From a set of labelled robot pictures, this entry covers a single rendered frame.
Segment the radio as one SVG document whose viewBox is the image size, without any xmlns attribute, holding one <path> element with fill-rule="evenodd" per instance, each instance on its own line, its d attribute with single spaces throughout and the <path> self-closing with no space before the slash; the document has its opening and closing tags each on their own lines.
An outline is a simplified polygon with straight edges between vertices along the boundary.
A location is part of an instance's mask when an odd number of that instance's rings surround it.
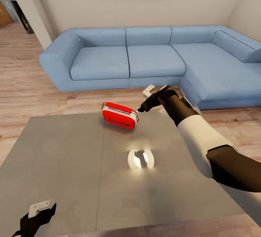
<svg viewBox="0 0 261 237">
<path fill-rule="evenodd" d="M 134 129 L 139 120 L 137 112 L 114 103 L 106 103 L 102 113 L 107 122 L 127 129 Z"/>
</svg>

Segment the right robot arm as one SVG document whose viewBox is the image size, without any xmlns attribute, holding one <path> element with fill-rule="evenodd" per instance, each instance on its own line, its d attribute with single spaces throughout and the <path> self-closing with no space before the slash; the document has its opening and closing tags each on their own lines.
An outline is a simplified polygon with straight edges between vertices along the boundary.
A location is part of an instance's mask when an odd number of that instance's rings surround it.
<svg viewBox="0 0 261 237">
<path fill-rule="evenodd" d="M 146 100 L 138 109 L 149 112 L 163 105 L 174 120 L 197 169 L 215 179 L 232 199 L 261 227 L 261 162 L 240 154 L 218 133 L 189 101 L 168 84 L 151 94 L 155 86 L 142 92 Z"/>
</svg>

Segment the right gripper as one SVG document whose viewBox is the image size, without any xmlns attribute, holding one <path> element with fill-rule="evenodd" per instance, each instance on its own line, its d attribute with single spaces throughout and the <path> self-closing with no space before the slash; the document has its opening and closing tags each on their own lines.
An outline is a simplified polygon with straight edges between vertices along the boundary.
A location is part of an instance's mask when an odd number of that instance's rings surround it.
<svg viewBox="0 0 261 237">
<path fill-rule="evenodd" d="M 149 112 L 153 107 L 156 107 L 158 105 L 156 105 L 152 98 L 155 95 L 155 93 L 153 93 L 147 100 L 145 100 L 142 104 L 141 107 L 138 109 L 139 112 Z"/>
</svg>

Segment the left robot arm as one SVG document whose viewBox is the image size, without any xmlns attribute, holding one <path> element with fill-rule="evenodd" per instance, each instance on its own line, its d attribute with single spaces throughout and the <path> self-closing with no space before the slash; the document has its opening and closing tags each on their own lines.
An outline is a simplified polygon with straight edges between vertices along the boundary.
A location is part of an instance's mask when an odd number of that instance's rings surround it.
<svg viewBox="0 0 261 237">
<path fill-rule="evenodd" d="M 34 237 L 41 225 L 50 222 L 51 216 L 55 215 L 57 203 L 50 209 L 39 211 L 54 204 L 54 199 L 43 201 L 30 206 L 29 214 L 20 220 L 20 230 L 12 237 Z"/>
</svg>

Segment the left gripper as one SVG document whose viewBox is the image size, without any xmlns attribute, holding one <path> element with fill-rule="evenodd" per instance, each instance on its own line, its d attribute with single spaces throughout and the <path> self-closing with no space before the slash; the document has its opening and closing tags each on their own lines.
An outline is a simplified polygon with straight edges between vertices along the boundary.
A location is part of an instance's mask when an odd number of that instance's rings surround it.
<svg viewBox="0 0 261 237">
<path fill-rule="evenodd" d="M 54 204 L 54 206 L 50 209 L 46 209 L 43 211 L 40 211 L 35 217 L 28 218 L 28 215 L 24 216 L 20 220 L 20 229 L 22 229 L 27 224 L 33 224 L 36 227 L 36 232 L 39 229 L 41 225 L 44 225 L 46 223 L 50 222 L 51 216 L 55 215 L 55 210 L 57 207 L 57 203 Z"/>
</svg>

